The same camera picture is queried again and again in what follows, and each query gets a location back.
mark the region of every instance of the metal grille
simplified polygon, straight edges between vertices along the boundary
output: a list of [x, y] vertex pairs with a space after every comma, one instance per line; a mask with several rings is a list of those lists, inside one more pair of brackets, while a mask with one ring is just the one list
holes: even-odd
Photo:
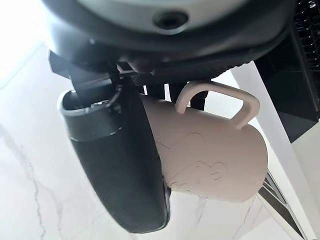
[[310, 70], [320, 70], [319, 0], [298, 0], [294, 23]]

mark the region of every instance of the mug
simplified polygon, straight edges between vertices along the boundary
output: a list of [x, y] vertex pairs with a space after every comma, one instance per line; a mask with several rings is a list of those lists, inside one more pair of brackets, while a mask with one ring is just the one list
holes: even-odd
[[[187, 107], [191, 98], [214, 91], [243, 101], [231, 119]], [[268, 153], [248, 122], [260, 103], [246, 91], [216, 82], [192, 81], [176, 104], [141, 95], [167, 185], [177, 192], [243, 202], [262, 187]]]

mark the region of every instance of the white marble floor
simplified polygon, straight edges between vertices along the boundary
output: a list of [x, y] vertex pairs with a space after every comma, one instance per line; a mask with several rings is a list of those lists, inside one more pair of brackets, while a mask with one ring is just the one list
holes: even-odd
[[56, 110], [69, 80], [51, 73], [42, 46], [0, 89], [0, 239], [236, 240], [271, 218], [243, 203], [173, 192], [168, 226], [129, 234], [91, 187]]

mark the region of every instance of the screw hole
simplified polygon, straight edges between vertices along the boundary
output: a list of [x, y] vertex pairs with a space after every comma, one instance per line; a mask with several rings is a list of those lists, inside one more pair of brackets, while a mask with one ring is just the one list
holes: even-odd
[[153, 23], [162, 30], [176, 30], [186, 24], [188, 15], [180, 11], [171, 11], [157, 14]]

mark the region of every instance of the mug handle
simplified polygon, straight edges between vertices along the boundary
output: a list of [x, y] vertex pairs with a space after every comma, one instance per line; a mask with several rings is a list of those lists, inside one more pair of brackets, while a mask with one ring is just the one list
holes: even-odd
[[237, 129], [242, 129], [259, 113], [260, 103], [255, 96], [246, 91], [214, 81], [191, 81], [185, 85], [174, 105], [176, 111], [184, 114], [192, 97], [203, 91], [213, 91], [243, 101], [242, 108], [230, 119]]

